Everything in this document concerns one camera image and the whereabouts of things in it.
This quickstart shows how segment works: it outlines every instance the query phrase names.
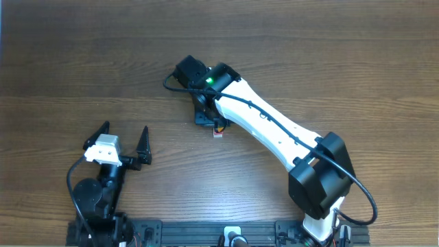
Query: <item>cable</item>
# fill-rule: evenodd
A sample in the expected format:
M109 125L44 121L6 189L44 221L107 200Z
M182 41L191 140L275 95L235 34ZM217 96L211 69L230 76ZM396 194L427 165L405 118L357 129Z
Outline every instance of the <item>cable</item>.
M75 205L76 212L78 213L78 216L82 221L82 224L84 225L85 229L87 230L87 233L89 233L89 235L91 236L91 241L93 242L93 246L97 247L97 240L96 240L95 233L91 230L91 227L88 225L87 221L84 219L84 216L82 215L81 210L80 210L78 204L76 203L75 196L73 195L73 190L71 188L71 182L70 182L70 177L71 177L73 170L75 170L75 168L84 160L84 158L85 158L84 155L81 156L81 158L78 159L70 167L69 171L67 172L67 188L69 189L70 197L71 197L71 200L73 201L73 205Z
M247 105L249 105L251 107L255 107L259 112L261 112L262 115L266 116L266 119L268 121L272 121L273 123L275 123L281 130L283 130L285 133L287 133L287 135L290 138L292 138L296 143L298 143L301 146L303 146L304 148L308 149L317 158L322 159L322 160L324 160L326 162L329 162L336 169L338 169L343 174L348 176L361 189L361 191L364 193L364 195L366 195L367 199L370 202L370 205L372 206L372 217L371 217L371 219L368 220L368 221L354 220L351 217L349 217L349 216L345 215L344 213L342 213L340 210L337 210L337 212L344 219L346 219L347 221L349 221L351 223L359 225L359 226L367 226L367 225L370 225L373 222L375 222L375 220L378 218L377 204L373 200L373 197L370 194L370 192L367 190L367 188L365 188L364 185L359 180L356 179L356 177L354 177L351 173L346 171L341 165L337 164L334 160L332 160L328 156L320 153L315 148L313 148L313 147L309 146L308 144L306 144L305 142L301 141L298 137L293 135L287 128L285 128L281 123L279 123L275 118L273 118L269 113L267 113L261 107L257 106L256 104L252 103L249 100L245 100L245 99L242 99L242 98L234 96L234 95L229 95L227 93L220 93L220 92L215 92L215 91L206 91L206 90L200 90L200 89L177 89L177 88L169 87L169 86L167 86L167 81L168 81L168 79L170 79L171 76L172 76L172 74L167 76L165 81L163 82L163 86L167 90L174 91L174 92L180 92L180 93L201 93L201 94L208 94L208 95L216 95L216 96L228 97L228 98L237 100L239 102L245 103L245 104L247 104Z

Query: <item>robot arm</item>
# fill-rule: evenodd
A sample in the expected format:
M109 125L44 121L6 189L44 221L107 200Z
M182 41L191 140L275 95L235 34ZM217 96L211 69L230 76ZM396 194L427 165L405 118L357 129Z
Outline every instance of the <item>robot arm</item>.
M224 63L210 69L188 56L176 65L172 75L192 95L195 124L216 126L231 121L277 156L289 174L289 195L305 212L302 227L315 241L327 242L333 234L333 227L338 225L334 209L340 207L353 182L327 161L316 162L309 148L299 145L271 120L277 120L303 143L338 162L355 177L343 140L332 132L322 138L292 122L261 99L236 71ZM263 109L271 119L245 102Z

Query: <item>wooden table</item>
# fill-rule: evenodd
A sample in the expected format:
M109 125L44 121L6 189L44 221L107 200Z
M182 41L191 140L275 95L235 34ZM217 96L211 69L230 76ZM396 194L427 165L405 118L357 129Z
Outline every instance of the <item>wooden table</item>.
M119 204L130 217L302 219L271 152L239 126L212 138L162 87L188 54L345 140L379 206L373 244L438 243L437 1L3 0L2 15L0 244L64 244L65 176L105 120L126 154L150 127L153 165L128 172ZM371 214L356 187L342 210Z

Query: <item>table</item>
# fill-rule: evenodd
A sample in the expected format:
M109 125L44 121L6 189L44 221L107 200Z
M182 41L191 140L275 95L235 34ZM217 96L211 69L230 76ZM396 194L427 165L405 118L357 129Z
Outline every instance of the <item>table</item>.
M3 1L0 244L63 245L65 176L104 121L153 165L119 210L164 221L302 219L280 162L239 126L193 124L162 80L192 56L225 62L284 115L346 142L379 207L372 244L438 243L437 1ZM95 177L81 164L74 182ZM353 187L342 206L367 219Z

